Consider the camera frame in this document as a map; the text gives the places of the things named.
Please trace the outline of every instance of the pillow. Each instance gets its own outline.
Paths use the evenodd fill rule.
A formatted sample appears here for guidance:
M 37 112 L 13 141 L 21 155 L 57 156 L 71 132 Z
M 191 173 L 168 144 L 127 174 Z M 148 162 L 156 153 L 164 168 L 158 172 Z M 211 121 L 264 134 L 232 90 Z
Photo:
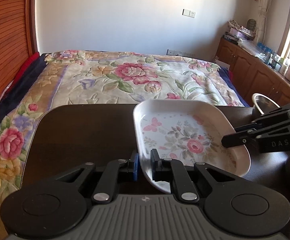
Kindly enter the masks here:
M 33 54 L 32 56 L 30 56 L 24 63 L 23 65 L 20 67 L 20 69 L 18 70 L 18 73 L 16 74 L 12 84 L 10 85 L 10 87 L 6 90 L 5 95 L 8 94 L 10 92 L 10 90 L 15 86 L 15 84 L 20 80 L 20 78 L 22 77 L 22 75 L 24 74 L 25 70 L 32 64 L 33 61 L 37 60 L 38 57 L 40 56 L 39 52 L 36 52 L 35 54 Z

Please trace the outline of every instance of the round black disc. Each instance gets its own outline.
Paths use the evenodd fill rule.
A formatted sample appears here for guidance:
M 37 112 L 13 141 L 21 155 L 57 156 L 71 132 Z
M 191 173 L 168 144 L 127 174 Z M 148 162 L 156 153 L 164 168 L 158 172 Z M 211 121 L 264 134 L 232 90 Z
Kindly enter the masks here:
M 75 227 L 86 211 L 84 197 L 70 183 L 46 180 L 9 195 L 0 215 L 9 233 L 47 239 Z
M 248 182 L 226 182 L 214 187 L 204 210 L 216 226 L 246 237 L 277 233 L 290 219 L 290 204 L 283 195 Z

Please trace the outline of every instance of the floral tray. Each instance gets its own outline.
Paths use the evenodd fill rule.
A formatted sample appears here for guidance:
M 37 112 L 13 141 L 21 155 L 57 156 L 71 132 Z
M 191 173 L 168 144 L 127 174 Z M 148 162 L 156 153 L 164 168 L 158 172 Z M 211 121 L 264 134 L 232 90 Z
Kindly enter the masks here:
M 226 149 L 224 135 L 235 130 L 213 105 L 190 100 L 146 100 L 133 113 L 141 168 L 151 184 L 170 192 L 169 183 L 152 181 L 150 151 L 156 148 L 160 158 L 180 160 L 184 165 L 206 162 L 238 176 L 250 168 L 245 146 Z

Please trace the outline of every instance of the stainless steel pot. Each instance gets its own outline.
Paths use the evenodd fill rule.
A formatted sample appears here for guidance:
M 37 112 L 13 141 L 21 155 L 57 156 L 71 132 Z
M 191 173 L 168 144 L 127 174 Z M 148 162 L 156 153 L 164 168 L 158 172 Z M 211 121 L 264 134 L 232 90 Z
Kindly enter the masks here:
M 257 119 L 262 114 L 268 114 L 270 111 L 278 109 L 280 106 L 271 100 L 269 97 L 266 97 L 262 94 L 253 94 L 252 95 L 253 110 L 252 117 Z

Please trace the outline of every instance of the plastic bag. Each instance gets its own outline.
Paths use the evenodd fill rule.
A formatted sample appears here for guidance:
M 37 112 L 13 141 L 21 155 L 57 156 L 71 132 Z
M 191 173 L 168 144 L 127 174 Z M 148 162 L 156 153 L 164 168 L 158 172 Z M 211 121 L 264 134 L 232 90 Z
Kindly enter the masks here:
M 261 52 L 252 41 L 238 41 L 238 46 L 247 51 L 250 55 L 257 57 L 262 61 L 266 58 L 266 54 Z

